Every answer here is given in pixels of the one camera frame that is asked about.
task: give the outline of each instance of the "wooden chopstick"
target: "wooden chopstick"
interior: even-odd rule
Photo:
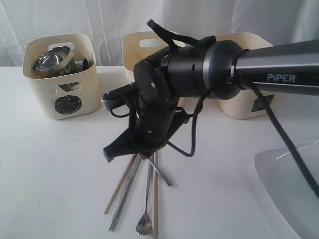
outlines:
[[[154,163],[158,164],[158,152],[156,151],[154,153]],[[159,212],[159,175],[158,173],[153,169],[153,208],[152,208],[152,227],[153,227],[153,238],[158,239],[159,237],[159,218],[158,218],[158,212]]]
[[[120,178],[120,180],[119,180],[119,182],[118,182],[118,184],[117,184],[115,190],[114,190],[114,193],[113,193],[113,195],[112,195],[112,197],[111,197],[111,199],[110,199],[110,201],[109,201],[109,203],[108,203],[108,205],[107,205],[107,207],[106,207],[106,209],[105,209],[104,214],[107,214],[107,213],[108,213],[108,211],[109,211],[109,209],[110,209],[112,203],[114,202],[114,200],[115,200],[117,194],[119,193],[119,190],[120,190],[120,188],[121,188],[121,186],[122,186],[122,184],[123,184],[123,182],[124,182],[126,176],[127,176],[128,173],[129,173],[129,170],[130,170],[131,165],[133,164],[135,158],[136,158],[136,154],[133,154],[132,157],[131,157],[131,159],[130,159],[130,161],[129,161],[129,163],[128,163],[128,165],[126,166],[126,168],[125,168],[125,170],[124,170],[124,172],[123,172],[123,174],[122,174],[122,176],[121,176],[121,178]]]

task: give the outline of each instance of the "white curtain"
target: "white curtain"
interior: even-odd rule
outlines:
[[[152,18],[180,34],[247,31],[274,45],[319,38],[318,0],[0,0],[0,66],[40,37],[84,33],[98,65],[121,65],[123,37]]]

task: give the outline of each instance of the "metal spoon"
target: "metal spoon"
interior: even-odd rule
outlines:
[[[148,217],[148,200],[149,200],[149,191],[150,191],[152,175],[153,175],[153,168],[151,164],[149,164],[148,181],[146,185],[145,211],[143,216],[139,220],[139,223],[136,225],[136,232],[144,236],[151,234],[153,231],[152,223]]]

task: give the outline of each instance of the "white tabletop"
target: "white tabletop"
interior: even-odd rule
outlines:
[[[98,67],[100,93],[125,83],[122,67]],[[0,238],[137,238],[143,214],[147,163],[142,162],[115,232],[105,206],[130,156],[108,163],[102,148],[127,128],[128,119],[95,112],[47,118],[21,67],[0,68]],[[196,99],[185,101],[191,112]],[[285,95],[276,115],[294,142],[319,137],[319,98]],[[172,142],[189,151],[190,123]],[[161,239],[295,239],[278,212],[253,156],[284,146],[266,116],[235,120],[206,100],[197,123],[197,147],[186,158],[166,146],[159,164],[174,186],[159,179]]]

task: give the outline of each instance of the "stainless steel bowl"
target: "stainless steel bowl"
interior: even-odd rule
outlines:
[[[32,70],[42,78],[68,75],[73,71],[75,60],[68,46],[58,46],[39,56]]]

